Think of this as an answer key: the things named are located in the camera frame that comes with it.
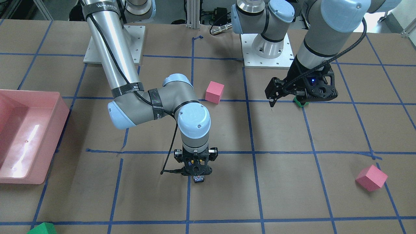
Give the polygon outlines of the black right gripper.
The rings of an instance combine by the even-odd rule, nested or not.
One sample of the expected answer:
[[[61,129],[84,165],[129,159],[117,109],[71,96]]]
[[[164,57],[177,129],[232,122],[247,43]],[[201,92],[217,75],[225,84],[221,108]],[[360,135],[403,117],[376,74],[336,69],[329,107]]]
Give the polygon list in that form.
[[[212,173],[209,161],[214,161],[218,156],[217,148],[205,148],[201,153],[188,152],[185,149],[175,149],[174,158],[178,163],[184,163],[180,169],[174,169],[174,173],[183,176],[207,176]]]

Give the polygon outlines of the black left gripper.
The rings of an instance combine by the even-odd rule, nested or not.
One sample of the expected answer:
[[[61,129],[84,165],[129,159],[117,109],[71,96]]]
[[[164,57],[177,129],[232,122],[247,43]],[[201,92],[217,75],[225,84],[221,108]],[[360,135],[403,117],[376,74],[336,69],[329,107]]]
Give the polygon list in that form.
[[[269,106],[273,108],[277,99],[295,95],[297,101],[330,101],[338,97],[334,72],[329,62],[319,64],[311,70],[296,58],[292,62],[287,77],[283,80],[273,77],[265,89]]]

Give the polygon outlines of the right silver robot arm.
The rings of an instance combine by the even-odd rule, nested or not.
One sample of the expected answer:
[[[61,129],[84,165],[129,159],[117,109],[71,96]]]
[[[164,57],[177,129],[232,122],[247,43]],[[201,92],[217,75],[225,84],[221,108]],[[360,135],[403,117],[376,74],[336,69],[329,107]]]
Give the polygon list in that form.
[[[184,166],[163,168],[161,173],[194,176],[197,181],[210,175],[208,162],[218,156],[217,148],[209,147],[210,113],[198,101],[189,79],[175,73],[165,78],[162,87],[145,90],[134,71],[132,39],[124,23],[150,18],[155,10],[153,2],[81,0],[80,4],[110,85],[113,101],[108,111],[116,128],[128,129],[171,116],[182,139],[182,148],[174,151],[174,158]]]

